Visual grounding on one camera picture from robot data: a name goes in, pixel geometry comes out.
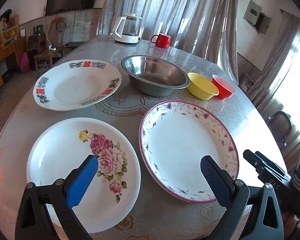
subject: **metal screw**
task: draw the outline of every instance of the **metal screw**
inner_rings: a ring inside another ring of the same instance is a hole
[[[33,182],[29,182],[29,183],[27,184],[26,188],[32,188],[33,185],[34,185]]]
[[[56,184],[57,186],[62,185],[62,184],[63,184],[63,179],[57,179],[56,182],[55,182],[55,184]]]
[[[241,179],[237,179],[237,180],[235,181],[235,184],[236,184],[237,186],[243,186],[243,181],[242,181]]]
[[[267,189],[272,189],[272,185],[270,183],[266,183],[266,188]]]

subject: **metal bowl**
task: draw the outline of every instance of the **metal bowl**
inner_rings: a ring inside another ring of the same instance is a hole
[[[121,66],[129,74],[132,86],[150,96],[164,97],[190,84],[182,69],[163,59],[135,55],[124,58]]]

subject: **yellow bowl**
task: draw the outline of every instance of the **yellow bowl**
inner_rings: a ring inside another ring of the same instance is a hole
[[[213,96],[217,96],[219,94],[218,88],[202,75],[189,72],[188,77],[190,79],[188,90],[194,96],[202,100],[209,100]]]

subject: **electrical box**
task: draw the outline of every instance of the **electrical box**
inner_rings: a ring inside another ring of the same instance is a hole
[[[243,18],[258,34],[266,34],[271,18],[266,17],[261,11],[262,8],[250,0]]]

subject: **curtain rod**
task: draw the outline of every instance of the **curtain rod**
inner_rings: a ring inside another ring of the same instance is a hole
[[[282,9],[280,9],[280,11],[283,13],[283,12],[286,12],[286,13],[289,13],[289,12],[287,12],[287,11],[285,11],[285,10],[282,10]]]

